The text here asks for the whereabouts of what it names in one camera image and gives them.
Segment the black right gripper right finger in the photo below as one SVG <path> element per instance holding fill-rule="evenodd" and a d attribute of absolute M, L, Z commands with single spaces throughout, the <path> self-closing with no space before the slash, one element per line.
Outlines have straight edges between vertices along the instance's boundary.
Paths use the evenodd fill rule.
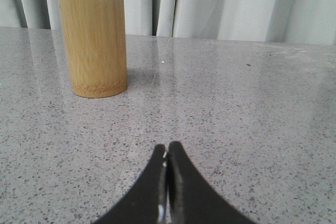
<path fill-rule="evenodd" d="M 254 223 L 209 185 L 181 142 L 169 144 L 167 172 L 173 223 Z"/>

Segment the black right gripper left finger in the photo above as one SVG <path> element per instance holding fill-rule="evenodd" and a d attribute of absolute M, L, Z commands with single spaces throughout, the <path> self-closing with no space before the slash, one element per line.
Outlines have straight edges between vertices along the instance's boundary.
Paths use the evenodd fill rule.
<path fill-rule="evenodd" d="M 158 144 L 133 186 L 95 223 L 165 223 L 166 176 L 167 151 Z"/>

